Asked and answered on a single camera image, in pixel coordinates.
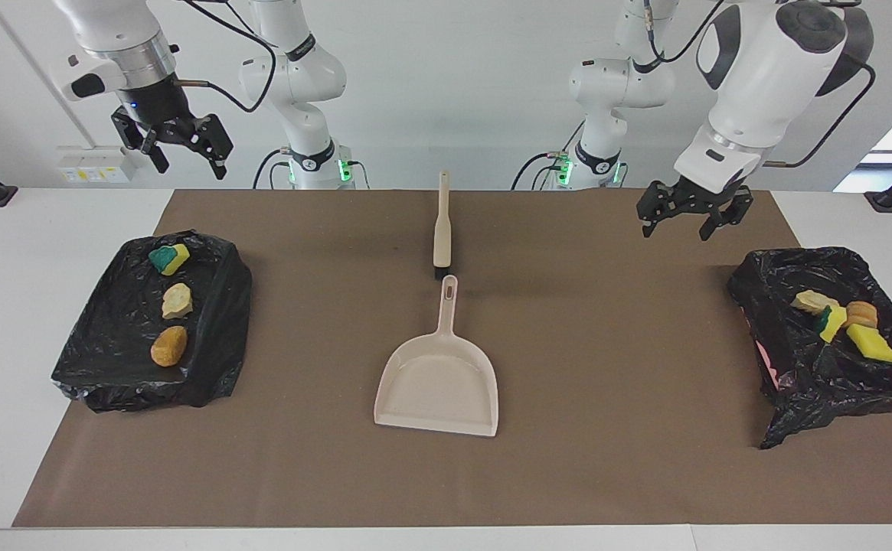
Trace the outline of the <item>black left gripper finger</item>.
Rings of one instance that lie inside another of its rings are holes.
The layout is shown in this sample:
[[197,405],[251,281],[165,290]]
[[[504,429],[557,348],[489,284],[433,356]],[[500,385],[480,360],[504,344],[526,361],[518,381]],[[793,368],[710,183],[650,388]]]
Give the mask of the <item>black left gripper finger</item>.
[[739,186],[735,191],[727,191],[705,203],[707,219],[698,231],[702,242],[708,241],[716,230],[742,222],[753,205],[753,192],[749,186]]
[[657,224],[679,215],[673,199],[673,189],[662,181],[652,181],[637,202],[637,216],[641,220],[642,235],[652,236]]

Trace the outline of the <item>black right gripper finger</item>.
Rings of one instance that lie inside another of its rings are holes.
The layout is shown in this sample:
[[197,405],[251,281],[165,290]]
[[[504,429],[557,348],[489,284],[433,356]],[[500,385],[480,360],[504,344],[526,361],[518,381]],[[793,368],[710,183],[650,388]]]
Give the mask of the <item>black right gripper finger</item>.
[[178,135],[183,147],[207,160],[216,179],[225,179],[225,164],[234,144],[218,116],[181,116],[178,118]]
[[125,148],[130,151],[136,150],[147,156],[159,174],[165,174],[168,171],[169,161],[161,147],[156,145],[158,139],[156,139],[156,132],[151,126],[147,126],[145,133],[142,132],[138,123],[131,118],[124,107],[118,107],[113,112],[112,122]]

